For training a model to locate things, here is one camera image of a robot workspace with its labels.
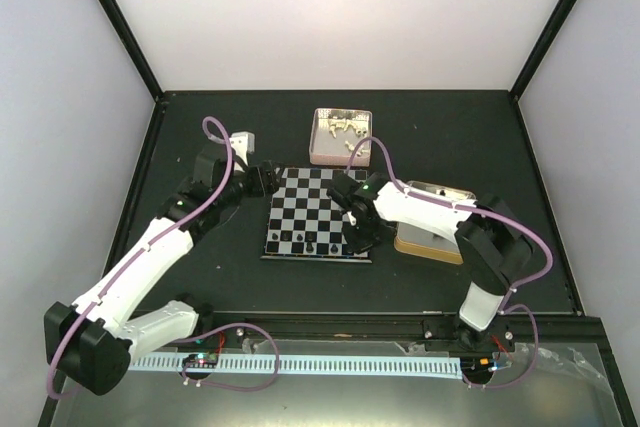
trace chessboard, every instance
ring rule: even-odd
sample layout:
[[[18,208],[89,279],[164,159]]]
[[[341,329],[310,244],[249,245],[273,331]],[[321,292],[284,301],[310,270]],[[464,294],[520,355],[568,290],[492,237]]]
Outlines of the chessboard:
[[[371,262],[369,252],[354,254],[344,240],[348,222],[342,209],[327,196],[334,175],[342,170],[287,168],[271,199],[262,258],[295,258],[341,262]],[[358,181],[366,170],[351,170]]]

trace gray floor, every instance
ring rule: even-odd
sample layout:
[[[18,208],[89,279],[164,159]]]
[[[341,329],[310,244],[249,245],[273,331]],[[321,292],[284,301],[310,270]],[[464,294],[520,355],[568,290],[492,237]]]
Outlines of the gray floor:
[[[597,349],[579,350],[603,371]],[[613,397],[554,361],[503,391],[469,390],[461,382],[392,377],[281,376],[267,390],[240,394],[182,385],[178,375],[130,372],[112,392],[83,392],[60,403],[54,426],[617,426]],[[515,371],[505,371],[503,382]],[[225,376],[250,385],[252,376]]]

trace black metal frame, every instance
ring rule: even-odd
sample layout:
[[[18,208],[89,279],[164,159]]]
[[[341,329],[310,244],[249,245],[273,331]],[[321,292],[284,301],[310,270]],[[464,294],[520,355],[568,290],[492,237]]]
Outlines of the black metal frame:
[[[542,63],[542,59],[547,54],[549,47],[553,43],[554,39],[560,32],[564,21],[567,20],[571,9],[575,5],[577,0],[558,0],[555,9],[551,13],[551,17],[547,21],[544,29],[542,29],[542,33],[538,38],[538,41],[533,47],[533,50],[529,54],[529,58],[524,64],[524,67],[520,71],[520,75],[516,79],[515,84],[511,88],[510,94],[515,100],[518,100],[522,97],[527,85],[533,78],[538,70],[538,67]]]
[[[99,0],[102,8],[104,9],[107,17],[111,21],[111,25],[116,30],[118,37],[122,41],[122,45],[129,53],[131,60],[133,61],[136,69],[140,73],[140,77],[147,85],[147,89],[149,89],[149,93],[154,100],[159,100],[162,97],[163,90],[158,84],[147,59],[142,53],[142,49],[138,45],[138,41],[136,40],[127,20],[124,18],[124,14],[120,10],[118,3],[116,0]]]
[[[99,0],[104,11],[106,12],[113,28],[118,33],[118,36],[122,40],[122,44],[129,53],[131,60],[135,64],[140,76],[144,80],[151,96],[157,101],[163,95],[163,90],[160,88],[160,84],[155,78],[144,53],[140,49],[138,42],[133,35],[133,32],[129,28],[120,7],[116,0]],[[536,70],[542,63],[542,59],[546,55],[549,47],[553,43],[554,39],[558,35],[558,32],[562,28],[565,20],[569,16],[569,13],[573,9],[577,0],[558,0],[549,20],[542,29],[540,37],[533,46],[533,50],[529,54],[527,61],[525,62],[516,82],[510,90],[510,95],[517,101],[522,97],[527,85],[536,73]]]
[[[131,56],[136,68],[143,78],[149,92],[156,100],[155,110],[149,124],[149,128],[145,137],[144,145],[140,153],[140,157],[135,169],[134,177],[129,189],[125,206],[123,209],[120,222],[111,247],[109,257],[107,259],[106,270],[109,270],[117,263],[122,256],[127,242],[128,231],[131,225],[133,215],[138,203],[140,192],[144,184],[147,169],[151,162],[153,150],[162,121],[165,114],[167,102],[163,100],[163,91],[158,84],[151,67],[147,63],[140,46],[138,45],[131,29],[129,28],[122,11],[118,7],[116,0],[99,0],[102,4],[107,16],[109,17],[114,29],[120,36],[125,49]],[[571,9],[577,0],[559,0],[551,17],[549,18],[545,28],[543,29],[538,41],[536,42],[527,62],[525,63],[518,79],[513,85],[510,95],[513,100],[514,108],[519,112],[517,104],[518,99],[526,89],[530,80],[533,78],[538,66],[542,62],[551,43],[555,39],[557,33],[562,27],[564,21],[568,17]],[[531,158],[535,159],[533,150],[526,137],[526,129],[522,123],[522,131],[525,135]],[[538,170],[536,171],[540,185],[542,177]],[[549,199],[545,194],[545,202],[549,209],[549,218],[552,219],[554,233],[558,235],[558,228],[553,221],[551,215]],[[560,249],[563,260],[566,262],[564,249]],[[576,305],[582,310],[582,304],[577,295],[577,288],[571,272],[568,273],[570,285],[567,286],[569,293],[573,293]],[[624,422],[624,425],[637,425],[631,404],[627,397],[624,384],[620,377],[620,372],[616,365],[611,346],[606,336],[606,332],[600,319],[582,316],[582,312],[577,311],[576,315],[554,316],[554,315],[537,315],[536,319],[539,324],[540,341],[541,342],[562,342],[562,343],[594,343],[598,346],[602,361],[605,366],[606,374],[614,391],[616,404]],[[450,322],[447,315],[421,315],[421,316],[355,316],[355,315],[256,315],[247,317],[242,314],[216,314],[215,323],[218,325],[232,321],[249,321],[265,327],[269,330],[274,338],[305,338],[335,339],[336,334],[350,335],[353,340],[367,338],[368,340],[395,340],[395,341],[423,341],[426,325],[433,325],[438,322]],[[514,333],[518,340],[531,341],[532,333],[529,319],[526,316],[509,315],[501,317],[497,320],[499,326],[497,328],[506,328]],[[56,376],[55,383],[60,386],[63,376]],[[45,403],[39,425],[50,425],[55,412],[56,402],[48,399]]]

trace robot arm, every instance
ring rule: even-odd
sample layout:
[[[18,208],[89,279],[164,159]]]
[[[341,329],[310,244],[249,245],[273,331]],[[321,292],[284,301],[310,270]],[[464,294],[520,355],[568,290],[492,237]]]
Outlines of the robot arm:
[[[461,321],[458,340],[472,350],[474,340],[491,324],[509,286],[530,261],[533,248],[520,232],[500,222],[425,202],[407,193],[377,173],[362,183],[346,174],[339,175],[328,192],[349,216],[350,224],[343,228],[343,233],[356,253],[379,244],[387,222],[410,224],[458,245],[471,271],[471,284],[458,312]],[[443,199],[437,194],[419,193],[434,200]],[[479,207],[514,218],[506,204],[494,196],[479,201],[454,200],[457,205]]]
[[[186,296],[134,320],[129,318],[167,270],[218,225],[224,209],[238,206],[244,197],[264,197],[278,190],[282,166],[271,162],[247,166],[247,154],[253,153],[253,134],[235,133],[231,145],[235,154],[234,174],[204,212],[149,248],[151,239],[199,208],[222,181],[226,155],[224,147],[215,143],[205,146],[196,159],[193,177],[183,181],[140,240],[109,274],[71,306],[57,302],[47,311],[44,327],[49,363],[70,325],[91,303],[97,305],[74,334],[58,368],[98,395],[115,387],[131,362],[169,342],[189,337],[195,330],[203,330],[203,315],[211,307],[196,305]],[[143,253],[114,281],[120,267],[141,249]]]

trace purple cable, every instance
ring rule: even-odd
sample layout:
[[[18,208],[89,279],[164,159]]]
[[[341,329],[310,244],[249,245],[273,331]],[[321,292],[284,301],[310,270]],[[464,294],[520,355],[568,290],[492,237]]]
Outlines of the purple cable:
[[[213,122],[216,125],[216,127],[218,128],[218,130],[220,130],[220,133],[222,134],[222,139],[216,137],[211,132],[209,132],[209,128],[208,128],[209,122]],[[200,213],[202,213],[203,210],[205,210],[213,202],[215,202],[215,200],[218,198],[218,196],[220,195],[220,193],[222,192],[224,187],[227,185],[227,182],[229,181],[229,178],[231,177],[231,171],[232,171],[232,168],[233,168],[233,162],[231,162],[231,159],[233,159],[233,150],[232,150],[232,147],[231,147],[231,140],[229,139],[229,134],[227,133],[226,129],[224,128],[222,123],[218,119],[216,119],[215,117],[205,117],[202,120],[202,130],[204,131],[204,133],[206,134],[206,136],[207,136],[207,138],[209,140],[211,140],[213,142],[216,142],[216,143],[221,143],[222,142],[226,146],[226,150],[227,150],[227,165],[226,165],[226,168],[225,168],[225,171],[224,171],[224,176],[222,177],[222,181],[220,182],[220,185],[218,185],[218,188],[213,192],[213,194],[211,194],[211,197],[209,197],[200,207],[198,207],[193,212],[191,212],[189,215],[187,215],[186,217],[184,217],[180,221],[176,222],[171,227],[163,230],[158,235],[156,235],[154,238],[152,238],[149,241],[149,247],[151,247],[153,244],[158,242],[160,239],[162,239],[168,233],[173,232],[175,229],[180,228],[182,225],[184,225],[185,223],[189,222],[190,220],[192,220],[197,215],[200,215]],[[102,290],[98,293],[98,298],[101,299],[102,297],[104,297],[106,295],[106,293],[109,291],[109,289],[111,288],[111,286],[113,284],[115,284],[117,282],[117,280],[122,276],[122,274],[124,274],[124,272],[131,266],[131,264],[133,264],[136,261],[136,259],[138,259],[138,257],[140,257],[144,253],[145,253],[145,249],[143,249],[143,248],[141,248],[136,253],[134,253],[122,265],[122,267],[120,267],[118,269],[118,271],[113,275],[113,277],[105,284],[105,286],[102,288]],[[62,354],[64,353],[64,350],[67,348],[67,345],[69,344],[69,341],[71,340],[73,335],[76,333],[76,331],[80,327],[80,324],[82,324],[82,321],[87,318],[89,313],[93,310],[93,308],[96,305],[98,305],[96,302],[90,303],[89,306],[84,310],[84,312],[82,312],[82,314],[80,314],[80,316],[75,320],[75,322],[73,324],[71,324],[71,327],[69,327],[69,330],[67,330],[67,333],[62,338],[62,341],[60,342],[60,345],[58,345],[58,348],[57,348],[55,354],[53,355],[53,359],[51,359],[51,364],[49,364],[49,370],[47,371],[47,394],[49,395],[49,397],[51,397],[54,400],[61,400],[61,399],[65,398],[65,397],[68,397],[69,395],[73,394],[73,392],[68,392],[68,393],[65,393],[65,394],[57,393],[55,391],[55,389],[53,388],[53,378],[54,378],[54,376],[56,374],[56,369],[58,367],[58,362],[60,362],[60,359],[62,358]]]
[[[470,212],[472,214],[478,214],[484,217],[495,219],[499,222],[507,224],[510,227],[513,227],[519,232],[522,232],[524,235],[526,235],[531,240],[533,240],[536,244],[538,244],[538,246],[540,247],[542,252],[544,252],[544,255],[547,259],[544,267],[538,272],[536,272],[535,274],[529,275],[528,277],[524,277],[520,280],[516,280],[513,284],[511,284],[509,291],[504,296],[504,299],[502,299],[502,303],[500,304],[500,307],[499,307],[500,311],[504,309],[505,305],[507,305],[507,302],[509,301],[509,298],[517,290],[518,287],[520,287],[521,285],[527,284],[529,282],[532,282],[534,280],[537,280],[540,277],[543,277],[544,275],[549,273],[549,271],[551,270],[551,267],[553,266],[553,254],[551,253],[551,249],[549,248],[549,246],[545,243],[544,240],[542,240],[542,238],[538,234],[536,234],[534,231],[532,231],[528,227],[522,225],[521,223],[516,222],[515,220],[512,220],[509,217],[505,217],[504,215],[496,214],[495,212],[491,212],[489,210],[478,209],[476,207],[471,207],[468,205],[454,205],[452,202],[447,200],[434,199],[431,197],[427,197],[426,195],[421,195],[420,193],[416,192],[413,189],[408,190],[408,186],[403,186],[400,183],[400,181],[398,181],[398,179],[396,178],[396,175],[393,172],[393,165],[391,164],[391,157],[389,156],[389,151],[387,150],[387,148],[385,147],[385,145],[382,143],[380,139],[376,137],[365,137],[361,139],[355,145],[353,152],[351,152],[351,157],[349,157],[349,162],[347,162],[347,168],[346,168],[347,172],[351,170],[351,166],[353,165],[353,160],[355,159],[355,156],[358,150],[360,149],[360,147],[362,146],[362,144],[369,141],[373,141],[376,144],[378,144],[378,146],[382,150],[382,154],[384,155],[384,159],[387,163],[387,172],[389,173],[389,178],[391,179],[391,182],[393,183],[393,185],[395,185],[395,187],[401,192],[407,192],[407,195],[409,197],[431,202],[432,204],[440,205],[442,207],[447,207],[449,209],[461,210],[463,212]]]
[[[233,324],[223,325],[222,327],[218,327],[216,329],[213,329],[201,335],[197,335],[195,337],[190,337],[188,339],[174,340],[174,343],[187,344],[190,342],[195,342],[196,340],[206,339],[207,337],[211,337],[212,335],[219,334],[220,332],[223,332],[225,330],[234,329],[238,327],[255,330],[256,332],[259,332],[260,334],[266,337],[266,339],[269,341],[269,343],[273,347],[273,353],[276,356],[276,363],[275,363],[275,368],[273,370],[273,373],[262,384],[256,385],[254,387],[240,387],[237,385],[221,384],[219,382],[210,382],[206,380],[199,381],[202,385],[207,385],[210,387],[218,387],[220,389],[226,389],[226,390],[233,390],[235,392],[258,392],[259,390],[266,389],[271,384],[273,384],[273,382],[275,382],[276,378],[278,377],[278,370],[280,370],[280,351],[278,350],[278,346],[276,345],[275,340],[273,340],[273,337],[271,337],[271,335],[269,335],[269,333],[266,330],[262,329],[261,327],[258,327],[257,325],[247,324],[245,322],[236,322]],[[185,365],[185,367],[182,369],[182,378],[186,382],[192,381],[193,379],[187,378],[186,372],[187,372],[187,366]]]
[[[535,369],[536,363],[538,361],[538,348],[539,348],[538,324],[536,323],[536,318],[533,316],[533,312],[531,312],[529,307],[527,307],[524,304],[515,304],[509,307],[507,310],[505,310],[504,313],[510,314],[514,310],[518,310],[518,309],[524,310],[527,313],[527,315],[531,319],[531,327],[533,328],[533,358],[531,359],[531,363],[529,364],[529,367],[527,367],[527,370],[525,370],[518,378],[500,385],[474,384],[469,379],[467,379],[466,375],[462,374],[462,379],[469,387],[477,387],[481,389],[491,389],[491,390],[506,389],[507,387],[513,387],[515,385],[520,384],[522,381],[524,381],[524,379],[526,379],[529,376],[529,374],[531,374],[531,372],[533,372],[533,369]]]

